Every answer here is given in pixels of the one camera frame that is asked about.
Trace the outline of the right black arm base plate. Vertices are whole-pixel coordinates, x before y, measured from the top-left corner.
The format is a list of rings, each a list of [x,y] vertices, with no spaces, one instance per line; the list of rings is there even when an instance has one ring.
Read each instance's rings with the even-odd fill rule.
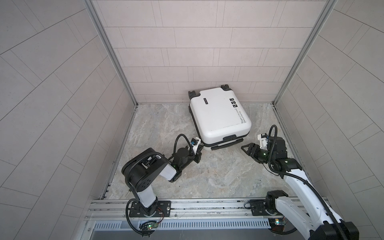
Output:
[[[276,209],[276,204],[273,200],[249,200],[244,204],[244,208],[251,210],[253,216],[282,216]]]

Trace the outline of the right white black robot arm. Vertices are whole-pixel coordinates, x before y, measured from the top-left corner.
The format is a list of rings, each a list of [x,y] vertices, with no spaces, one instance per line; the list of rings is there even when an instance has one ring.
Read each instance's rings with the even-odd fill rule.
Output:
[[[255,162],[268,166],[273,174],[285,180],[305,209],[299,209],[284,191],[276,190],[266,195],[266,212],[282,214],[307,240],[359,239],[358,228],[352,222],[344,221],[329,206],[299,162],[288,157],[286,142],[277,134],[277,126],[272,125],[268,133],[258,135],[259,144],[250,143],[241,149]]]

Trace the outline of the black suitcase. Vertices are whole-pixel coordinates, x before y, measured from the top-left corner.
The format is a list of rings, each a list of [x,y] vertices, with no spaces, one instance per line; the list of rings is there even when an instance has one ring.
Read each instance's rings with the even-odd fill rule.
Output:
[[[189,111],[205,150],[233,146],[250,133],[252,122],[229,85],[188,95]]]

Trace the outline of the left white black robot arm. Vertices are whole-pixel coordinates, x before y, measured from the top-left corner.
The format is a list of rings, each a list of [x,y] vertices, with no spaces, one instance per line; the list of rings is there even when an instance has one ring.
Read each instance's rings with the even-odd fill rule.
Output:
[[[152,182],[158,176],[171,183],[178,180],[191,162],[200,162],[203,147],[200,138],[189,140],[186,135],[179,134],[170,158],[148,148],[122,167],[125,183],[134,195],[125,209],[125,217],[134,232],[149,237],[164,217],[170,216],[171,202],[158,200]]]

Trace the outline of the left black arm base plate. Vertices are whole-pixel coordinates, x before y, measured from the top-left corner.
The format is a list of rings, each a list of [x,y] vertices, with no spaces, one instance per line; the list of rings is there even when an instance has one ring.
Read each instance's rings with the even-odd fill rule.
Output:
[[[130,218],[155,218],[169,217],[171,211],[171,201],[155,201],[148,208],[145,208],[139,201],[134,200],[129,207]]]

